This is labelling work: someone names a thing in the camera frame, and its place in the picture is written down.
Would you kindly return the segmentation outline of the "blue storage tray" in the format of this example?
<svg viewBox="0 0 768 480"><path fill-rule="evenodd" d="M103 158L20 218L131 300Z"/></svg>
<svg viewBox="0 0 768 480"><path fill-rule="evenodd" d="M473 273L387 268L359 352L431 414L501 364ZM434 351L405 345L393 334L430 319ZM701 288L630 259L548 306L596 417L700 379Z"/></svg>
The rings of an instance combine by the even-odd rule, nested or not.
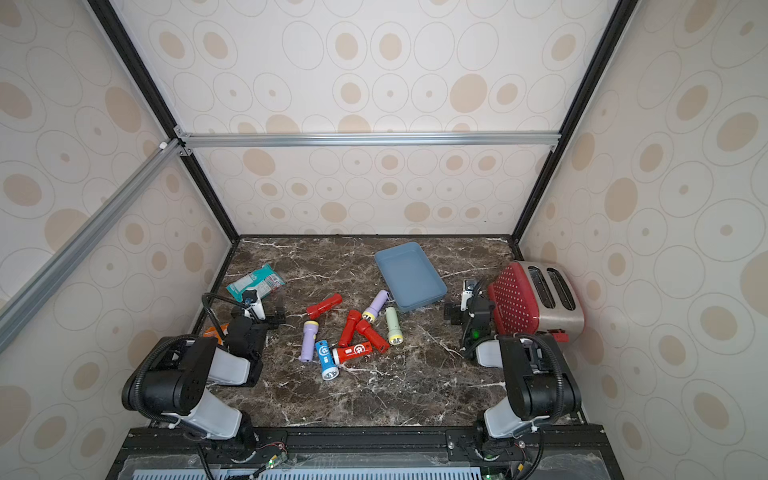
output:
<svg viewBox="0 0 768 480"><path fill-rule="evenodd" d="M429 306L447 294L444 281L416 242L378 251L374 259L402 312Z"/></svg>

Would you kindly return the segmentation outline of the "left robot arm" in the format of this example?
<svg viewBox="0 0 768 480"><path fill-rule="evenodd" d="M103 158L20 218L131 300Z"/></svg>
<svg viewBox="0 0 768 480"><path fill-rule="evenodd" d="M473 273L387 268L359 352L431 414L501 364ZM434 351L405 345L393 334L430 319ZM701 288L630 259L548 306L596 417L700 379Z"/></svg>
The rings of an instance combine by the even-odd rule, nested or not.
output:
<svg viewBox="0 0 768 480"><path fill-rule="evenodd" d="M263 311L254 290L240 301L203 294L204 313L217 334L161 338L124 384L123 407L197 440L254 448L258 437L250 416L225 404L208 385L256 385L268 332L286 323L283 293L269 294L268 301L275 307L273 314Z"/></svg>

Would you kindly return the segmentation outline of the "red flashlight diagonal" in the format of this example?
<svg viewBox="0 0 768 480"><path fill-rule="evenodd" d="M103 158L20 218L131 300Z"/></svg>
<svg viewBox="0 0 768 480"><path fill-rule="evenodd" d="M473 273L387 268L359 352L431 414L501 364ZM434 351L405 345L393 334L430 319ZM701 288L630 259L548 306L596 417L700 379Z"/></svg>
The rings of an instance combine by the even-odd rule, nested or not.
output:
<svg viewBox="0 0 768 480"><path fill-rule="evenodd" d="M379 335L373 326L364 319L357 322L355 330L362 335L379 352L386 352L390 344L381 335Z"/></svg>

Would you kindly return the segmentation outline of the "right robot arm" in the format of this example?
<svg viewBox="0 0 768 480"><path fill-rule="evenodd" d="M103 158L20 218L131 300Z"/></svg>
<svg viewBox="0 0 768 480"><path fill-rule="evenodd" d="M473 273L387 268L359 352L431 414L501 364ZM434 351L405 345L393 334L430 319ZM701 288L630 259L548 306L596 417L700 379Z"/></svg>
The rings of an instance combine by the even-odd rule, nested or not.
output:
<svg viewBox="0 0 768 480"><path fill-rule="evenodd" d="M503 371L506 397L482 414L481 435L518 438L579 412L581 392L555 337L496 333L491 327L496 311L490 288L477 279L465 280L461 301L444 308L444 318L462 328L459 353L480 366Z"/></svg>

